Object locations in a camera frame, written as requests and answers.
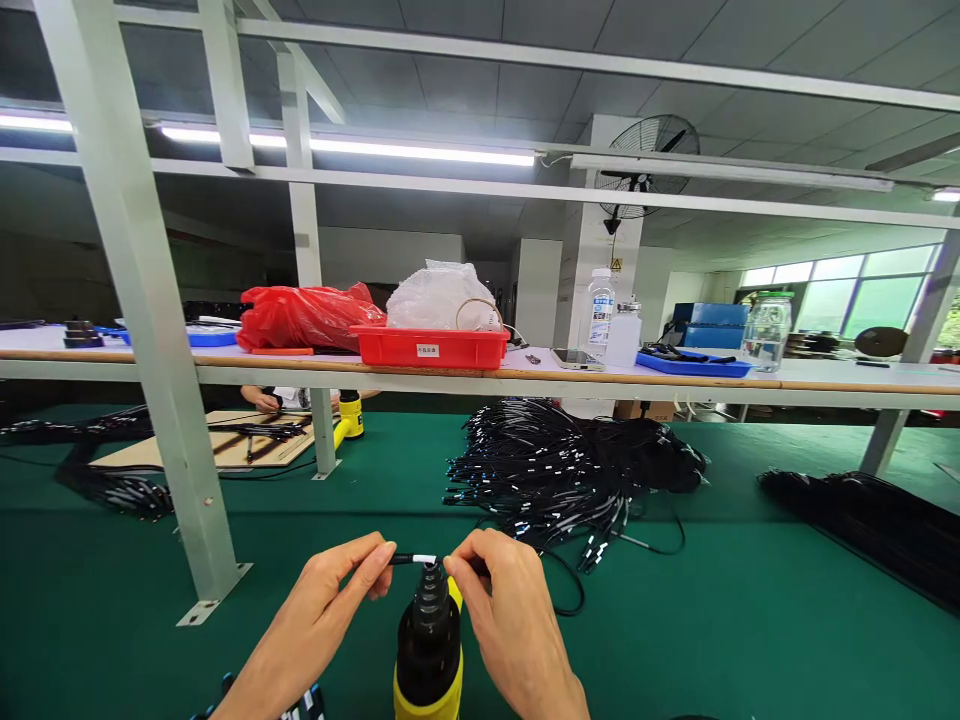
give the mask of hand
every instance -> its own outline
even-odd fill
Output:
[[[285,713],[330,664],[363,598],[387,594],[396,549],[375,532],[310,558],[211,720],[276,720]]]
[[[266,393],[260,393],[260,397],[253,401],[253,404],[257,406],[257,410],[262,413],[270,414],[280,411],[280,403],[277,402],[277,399],[273,395],[267,395]]]
[[[490,570],[492,597],[469,565],[477,557]],[[443,564],[470,610],[487,672],[510,707],[524,720],[589,718],[536,551],[496,530],[474,530]]]

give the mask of fluorescent light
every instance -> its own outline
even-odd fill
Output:
[[[715,180],[741,182],[767,182],[776,185],[799,185],[801,187],[832,188],[834,190],[867,190],[890,192],[892,180],[834,175],[807,170],[780,170],[778,168],[724,165],[721,163],[695,162],[692,160],[661,160],[659,158],[629,158],[612,155],[584,155],[577,153],[570,161],[577,170],[610,170],[614,172],[650,173],[651,175],[680,175]]]
[[[347,142],[344,140],[320,140],[312,138],[310,147],[320,152],[342,152],[356,155],[384,155],[387,157],[405,157],[417,160],[456,160],[459,162],[490,163],[494,165],[516,165],[532,167],[533,154],[515,155],[507,153],[477,152],[475,150],[451,150],[449,148],[413,147],[409,145],[381,145],[366,142]]]
[[[182,142],[219,143],[220,133],[216,130],[201,130],[163,125],[160,132],[171,140]],[[250,135],[250,144],[254,147],[285,148],[286,140],[282,135]],[[418,160],[455,160],[459,162],[488,163],[495,165],[516,165],[532,167],[534,155],[478,152],[475,150],[451,150],[450,148],[414,147],[409,145],[383,145],[379,143],[353,142],[345,140],[310,139],[310,148],[319,152],[342,152],[356,155],[380,155],[386,157],[414,158]]]
[[[940,188],[933,194],[939,202],[960,202],[960,188]]]
[[[10,130],[42,130],[45,132],[73,132],[69,120],[26,115],[0,115],[0,128]]]

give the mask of green workbench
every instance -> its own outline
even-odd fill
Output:
[[[198,628],[174,627],[195,596],[173,519],[113,515],[56,485],[50,468],[0,461],[0,716],[186,720],[216,699],[224,672],[240,669],[312,553],[375,529],[401,550],[451,550],[478,517],[440,504],[464,417],[365,420],[367,436],[341,448],[326,482],[306,470],[224,482],[237,558],[254,567]],[[593,716],[960,716],[960,622],[783,514],[754,480],[773,466],[854,468],[869,428],[674,429],[713,460],[711,485],[674,500],[686,549],[661,557],[613,545],[584,578],[584,612],[560,619]],[[888,479],[960,512],[960,484],[932,465],[960,467],[957,438],[906,430]],[[4,452],[55,463],[66,447]],[[631,534],[675,543],[669,500],[658,496]],[[555,601],[572,604],[572,583],[546,565]],[[390,595],[361,608],[321,678],[330,720],[392,717],[396,626],[415,580],[414,568],[397,568]],[[510,717],[469,624],[464,653],[464,720]]]

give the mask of smartphone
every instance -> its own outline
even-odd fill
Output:
[[[593,355],[585,353],[583,350],[571,350],[569,348],[550,348],[550,354],[560,367],[568,370],[593,370],[603,372],[603,363],[597,360]]]

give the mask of blue plastic tray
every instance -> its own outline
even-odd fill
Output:
[[[109,329],[111,335],[116,335],[118,338],[122,338],[123,341],[129,345],[130,344],[130,333],[126,330],[113,330]],[[187,337],[190,339],[190,347],[223,347],[224,345],[236,345],[237,344],[237,334],[235,332],[222,332],[222,333],[187,333]]]
[[[685,352],[684,355],[691,357],[708,357],[711,360],[718,357],[730,357],[729,355],[702,355],[700,353]],[[743,377],[750,368],[750,363],[737,360],[736,362],[718,365],[712,363],[685,363],[671,360],[661,360],[652,355],[637,353],[637,365],[643,365],[651,370],[658,370],[668,375],[699,375],[701,377]]]

